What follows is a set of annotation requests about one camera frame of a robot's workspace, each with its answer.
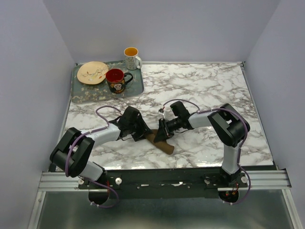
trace white wall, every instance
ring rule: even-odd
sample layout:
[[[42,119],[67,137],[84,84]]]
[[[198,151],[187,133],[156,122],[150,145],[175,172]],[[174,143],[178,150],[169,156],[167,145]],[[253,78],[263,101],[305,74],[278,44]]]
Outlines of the white wall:
[[[275,162],[305,225],[305,1],[282,0],[246,61]]]
[[[0,4],[0,228],[27,228],[73,60],[41,0]]]
[[[244,61],[279,0],[44,0],[76,62]]]

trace red mug with skull design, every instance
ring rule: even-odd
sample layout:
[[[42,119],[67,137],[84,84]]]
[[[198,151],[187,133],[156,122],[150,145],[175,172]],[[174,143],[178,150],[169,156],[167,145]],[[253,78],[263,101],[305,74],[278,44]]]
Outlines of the red mug with skull design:
[[[126,76],[131,76],[129,80],[125,80]],[[122,93],[126,85],[133,80],[133,75],[131,73],[123,73],[120,69],[111,69],[106,73],[106,80],[108,87],[112,93]]]

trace white mug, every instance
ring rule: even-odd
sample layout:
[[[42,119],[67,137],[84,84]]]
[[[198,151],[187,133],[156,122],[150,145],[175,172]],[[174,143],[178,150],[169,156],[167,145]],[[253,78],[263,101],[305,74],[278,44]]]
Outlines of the white mug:
[[[142,68],[142,60],[138,57],[139,51],[134,47],[124,50],[126,67],[130,70]]]

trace white ceramic plate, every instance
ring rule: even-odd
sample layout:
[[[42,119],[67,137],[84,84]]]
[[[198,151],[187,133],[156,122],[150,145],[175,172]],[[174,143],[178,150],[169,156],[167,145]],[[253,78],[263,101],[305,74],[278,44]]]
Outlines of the white ceramic plate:
[[[85,63],[77,72],[77,79],[85,84],[99,84],[106,78],[108,67],[103,62]]]

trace brown toy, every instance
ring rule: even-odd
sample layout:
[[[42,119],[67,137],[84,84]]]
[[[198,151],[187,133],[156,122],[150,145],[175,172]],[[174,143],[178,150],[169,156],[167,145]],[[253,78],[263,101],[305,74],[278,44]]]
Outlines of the brown toy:
[[[162,150],[164,153],[171,155],[173,154],[173,150],[175,149],[174,146],[167,144],[166,141],[161,142],[153,142],[154,138],[156,137],[158,130],[152,130],[153,134],[145,134],[145,138],[150,141],[153,145],[155,145],[158,149]]]

